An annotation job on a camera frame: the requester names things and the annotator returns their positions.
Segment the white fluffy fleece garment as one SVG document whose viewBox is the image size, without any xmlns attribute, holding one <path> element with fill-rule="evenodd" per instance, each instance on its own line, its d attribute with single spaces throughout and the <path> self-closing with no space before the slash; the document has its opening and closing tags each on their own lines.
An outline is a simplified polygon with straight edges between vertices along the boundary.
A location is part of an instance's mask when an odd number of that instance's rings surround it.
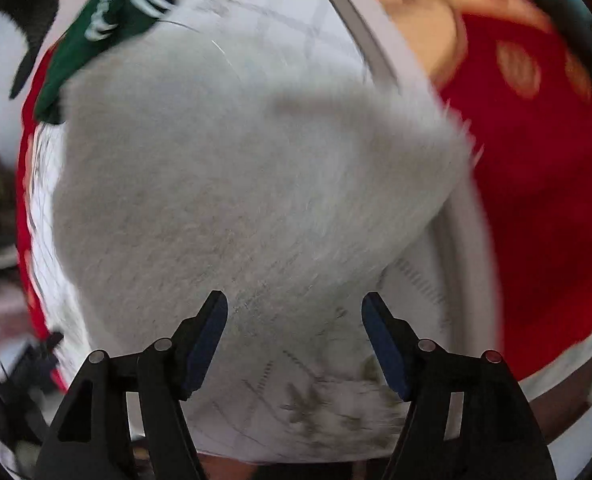
<svg viewBox="0 0 592 480">
<path fill-rule="evenodd" d="M 90 341 L 142 350 L 219 289 L 218 376 L 285 350 L 364 361 L 361 297 L 469 162 L 410 84 L 245 38 L 128 42 L 66 84 L 64 109 L 53 236 Z"/>
</svg>

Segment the red floral blanket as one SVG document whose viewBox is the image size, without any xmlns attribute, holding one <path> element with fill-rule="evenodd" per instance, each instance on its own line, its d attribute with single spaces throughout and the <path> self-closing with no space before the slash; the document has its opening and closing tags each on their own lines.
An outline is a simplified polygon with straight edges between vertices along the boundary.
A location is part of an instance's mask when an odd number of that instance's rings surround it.
<svg viewBox="0 0 592 480">
<path fill-rule="evenodd" d="M 51 50 L 87 2 L 34 56 L 20 112 L 20 279 L 37 335 L 66 332 L 56 376 L 63 386 L 91 341 L 52 237 L 53 142 L 64 139 L 66 120 L 38 122 L 34 103 Z M 580 0 L 359 3 L 384 14 L 392 61 L 468 129 L 474 167 L 448 207 L 466 266 L 465 339 L 475 349 L 497 344 L 535 398 L 592 358 L 592 14 Z M 104 53 L 168 27 L 237 32 L 283 44 L 307 63 L 371 76 L 331 0 L 175 0 L 147 32 Z"/>
</svg>

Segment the dark green garment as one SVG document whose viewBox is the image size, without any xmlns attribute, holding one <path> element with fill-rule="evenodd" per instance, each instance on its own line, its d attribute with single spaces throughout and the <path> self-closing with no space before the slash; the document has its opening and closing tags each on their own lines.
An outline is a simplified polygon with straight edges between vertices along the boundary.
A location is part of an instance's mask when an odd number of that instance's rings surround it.
<svg viewBox="0 0 592 480">
<path fill-rule="evenodd" d="M 61 125 L 69 79 L 98 55 L 147 32 L 174 7 L 175 0 L 88 0 L 51 50 L 34 119 Z"/>
</svg>

